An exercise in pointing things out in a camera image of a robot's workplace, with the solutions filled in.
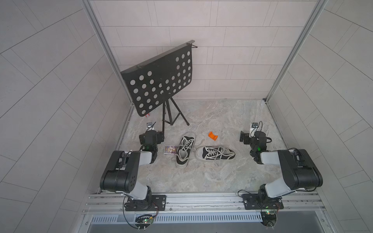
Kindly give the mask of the black canvas sneaker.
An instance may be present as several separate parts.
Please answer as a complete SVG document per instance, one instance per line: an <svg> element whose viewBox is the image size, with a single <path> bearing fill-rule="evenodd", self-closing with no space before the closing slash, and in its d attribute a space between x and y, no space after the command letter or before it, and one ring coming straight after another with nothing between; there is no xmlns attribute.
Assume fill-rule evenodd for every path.
<svg viewBox="0 0 373 233"><path fill-rule="evenodd" d="M230 161L235 159L236 153L224 146L203 146L196 150L195 156L203 161Z"/></svg>
<svg viewBox="0 0 373 233"><path fill-rule="evenodd" d="M195 144L196 135L194 132L187 132L182 136L176 154L176 166L185 168L188 165L189 157Z"/></svg>

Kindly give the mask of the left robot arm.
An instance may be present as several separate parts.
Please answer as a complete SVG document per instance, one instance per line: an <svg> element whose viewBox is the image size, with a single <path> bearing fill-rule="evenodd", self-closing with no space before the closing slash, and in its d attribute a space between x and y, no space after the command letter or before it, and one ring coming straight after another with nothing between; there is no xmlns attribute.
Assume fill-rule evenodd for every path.
<svg viewBox="0 0 373 233"><path fill-rule="evenodd" d="M139 139L140 150L112 152L100 179L100 189L123 193L134 201L150 202L151 188L137 181L138 171L140 166L154 163L164 133L150 130L141 134Z"/></svg>

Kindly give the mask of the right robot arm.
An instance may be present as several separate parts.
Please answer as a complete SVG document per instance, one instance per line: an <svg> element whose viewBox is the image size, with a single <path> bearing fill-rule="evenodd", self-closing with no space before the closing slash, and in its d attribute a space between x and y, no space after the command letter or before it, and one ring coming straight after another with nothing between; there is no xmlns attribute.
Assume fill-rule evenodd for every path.
<svg viewBox="0 0 373 233"><path fill-rule="evenodd" d="M240 142L250 145L250 155L259 165L279 165L282 175L263 184L258 191L258 202L275 200L295 191L312 192L323 185L323 178L305 149L267 150L272 139L262 131L240 133Z"/></svg>

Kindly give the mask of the purple card box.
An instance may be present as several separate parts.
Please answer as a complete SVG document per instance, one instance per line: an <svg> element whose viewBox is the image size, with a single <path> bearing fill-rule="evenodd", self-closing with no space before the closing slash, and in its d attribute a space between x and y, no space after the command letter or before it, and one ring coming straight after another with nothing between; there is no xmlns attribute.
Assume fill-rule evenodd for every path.
<svg viewBox="0 0 373 233"><path fill-rule="evenodd" d="M165 145L164 154L165 155L177 155L178 154L178 149L179 149L179 146Z"/></svg>

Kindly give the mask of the orange plastic clip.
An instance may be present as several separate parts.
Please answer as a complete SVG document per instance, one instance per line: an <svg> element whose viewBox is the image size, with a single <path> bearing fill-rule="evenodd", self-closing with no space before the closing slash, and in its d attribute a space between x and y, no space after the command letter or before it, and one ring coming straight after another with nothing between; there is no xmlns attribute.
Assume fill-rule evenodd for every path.
<svg viewBox="0 0 373 233"><path fill-rule="evenodd" d="M213 134L213 132L209 132L208 137L211 138L214 141L216 141L218 139L218 136Z"/></svg>

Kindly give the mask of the black perforated music stand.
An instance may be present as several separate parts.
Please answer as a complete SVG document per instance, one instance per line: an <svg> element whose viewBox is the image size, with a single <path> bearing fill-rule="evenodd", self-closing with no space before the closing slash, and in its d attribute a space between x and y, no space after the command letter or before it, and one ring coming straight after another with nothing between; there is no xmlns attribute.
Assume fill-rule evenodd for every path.
<svg viewBox="0 0 373 233"><path fill-rule="evenodd" d="M172 102L178 114L172 119L172 114L168 113L169 120L163 118L162 126L173 125L179 116L190 125L173 97L191 84L192 49L197 48L194 42L190 40L120 72L139 116L144 117L159 106L165 116Z"/></svg>

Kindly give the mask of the right green circuit board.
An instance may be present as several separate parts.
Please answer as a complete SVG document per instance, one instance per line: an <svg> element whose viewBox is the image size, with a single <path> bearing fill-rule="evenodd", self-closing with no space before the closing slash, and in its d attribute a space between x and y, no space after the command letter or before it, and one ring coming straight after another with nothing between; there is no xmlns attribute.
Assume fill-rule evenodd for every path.
<svg viewBox="0 0 373 233"><path fill-rule="evenodd" d="M271 214L269 212L261 212L262 222L261 224L265 227L273 228L277 222L277 214Z"/></svg>

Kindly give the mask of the green circuit board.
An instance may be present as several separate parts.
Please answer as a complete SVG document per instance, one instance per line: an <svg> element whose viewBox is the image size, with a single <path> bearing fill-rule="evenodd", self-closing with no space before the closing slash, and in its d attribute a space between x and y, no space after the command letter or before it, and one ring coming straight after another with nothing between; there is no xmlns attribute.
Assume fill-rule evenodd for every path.
<svg viewBox="0 0 373 233"><path fill-rule="evenodd" d="M137 216L135 219L135 224L145 224L145 225L152 224L155 217L156 217L155 215L151 215L151 214Z"/></svg>
<svg viewBox="0 0 373 233"><path fill-rule="evenodd" d="M277 222L277 214L271 214L269 212L261 212L262 222L261 224L265 227L273 228Z"/></svg>

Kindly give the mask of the left green circuit board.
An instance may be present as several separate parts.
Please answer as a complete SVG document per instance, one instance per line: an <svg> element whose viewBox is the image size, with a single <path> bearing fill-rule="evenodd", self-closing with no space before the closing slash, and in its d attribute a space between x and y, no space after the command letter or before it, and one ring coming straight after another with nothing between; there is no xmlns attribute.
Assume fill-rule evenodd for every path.
<svg viewBox="0 0 373 233"><path fill-rule="evenodd" d="M145 225L152 224L155 217L156 217L155 215L151 215L151 214L137 216L135 219L135 224L145 224Z"/></svg>

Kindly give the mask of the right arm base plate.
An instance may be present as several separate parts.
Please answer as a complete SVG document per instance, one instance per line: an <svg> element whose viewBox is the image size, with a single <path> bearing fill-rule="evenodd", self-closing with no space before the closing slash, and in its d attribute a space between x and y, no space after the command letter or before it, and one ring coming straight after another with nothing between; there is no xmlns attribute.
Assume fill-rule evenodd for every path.
<svg viewBox="0 0 373 233"><path fill-rule="evenodd" d="M246 210L281 210L284 209L281 198L261 197L259 194L241 195Z"/></svg>

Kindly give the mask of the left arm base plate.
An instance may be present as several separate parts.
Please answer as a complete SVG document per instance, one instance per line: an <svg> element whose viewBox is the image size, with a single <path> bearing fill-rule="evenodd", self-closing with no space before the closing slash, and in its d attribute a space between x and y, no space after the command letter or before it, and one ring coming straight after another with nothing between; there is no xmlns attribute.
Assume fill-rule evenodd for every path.
<svg viewBox="0 0 373 233"><path fill-rule="evenodd" d="M164 211L166 205L166 195L147 196L145 200L129 200L124 204L125 211Z"/></svg>

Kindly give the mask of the aluminium rail frame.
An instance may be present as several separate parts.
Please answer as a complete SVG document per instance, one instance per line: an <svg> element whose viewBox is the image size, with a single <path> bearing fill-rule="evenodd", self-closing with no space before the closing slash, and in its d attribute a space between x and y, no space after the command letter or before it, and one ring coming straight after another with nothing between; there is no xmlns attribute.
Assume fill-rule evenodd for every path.
<svg viewBox="0 0 373 233"><path fill-rule="evenodd" d="M82 214L121 214L125 212L128 197L114 193L89 195ZM324 211L318 192L295 192L275 201L257 202L254 194L244 191L200 193L154 193L148 205L136 204L132 214L146 212L159 214L223 213L223 212L284 212Z"/></svg>

